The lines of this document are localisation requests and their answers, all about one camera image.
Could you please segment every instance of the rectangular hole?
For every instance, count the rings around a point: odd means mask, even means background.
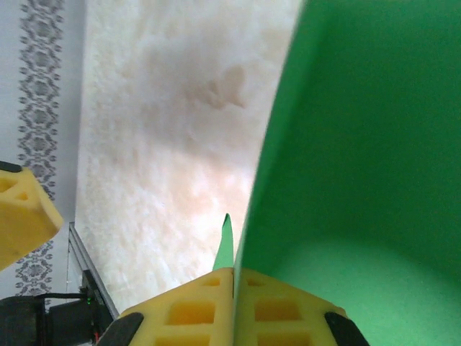
[[[0,193],[11,189],[17,184],[17,181],[7,178],[0,178]]]
[[[27,196],[26,192],[21,193],[20,195],[16,196],[17,200],[28,200],[29,196]]]
[[[248,286],[264,286],[263,283],[260,283],[254,279],[246,279],[246,283],[248,283]]]
[[[205,281],[204,286],[219,286],[221,284],[220,278],[210,278]]]
[[[180,301],[170,309],[166,324],[211,324],[215,321],[215,304],[211,301]]]
[[[281,332],[258,334],[258,346],[313,346],[306,332]]]
[[[177,337],[158,337],[155,346],[208,346],[209,335],[184,335]]]
[[[256,321],[298,321],[301,314],[295,301],[289,299],[265,298],[254,307]]]

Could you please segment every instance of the gray floral pattern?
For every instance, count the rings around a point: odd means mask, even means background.
[[[19,98],[22,124],[18,129],[18,159],[34,172],[51,200],[55,198],[63,5],[63,0],[26,0],[20,4],[23,66],[19,69],[19,90],[23,96]],[[50,291],[52,250],[53,241],[49,241],[17,262],[18,296]]]

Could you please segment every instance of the black rubber pad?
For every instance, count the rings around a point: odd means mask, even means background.
[[[334,312],[327,312],[325,320],[338,346],[370,346],[353,321]]]
[[[41,345],[44,319],[44,300],[32,296],[0,300],[0,345]]]
[[[133,312],[113,321],[97,346],[129,346],[143,320],[141,313]]]
[[[19,173],[22,171],[22,167],[18,164],[10,164],[9,162],[0,161],[0,171]]]

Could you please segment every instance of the patterned wallpaper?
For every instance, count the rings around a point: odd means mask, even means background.
[[[66,222],[0,272],[0,298],[66,291],[74,218],[84,1],[4,0],[0,29],[0,157],[29,167]]]

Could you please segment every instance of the black cable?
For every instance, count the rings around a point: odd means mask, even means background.
[[[88,296],[83,293],[44,293],[34,296],[36,299],[86,299]]]

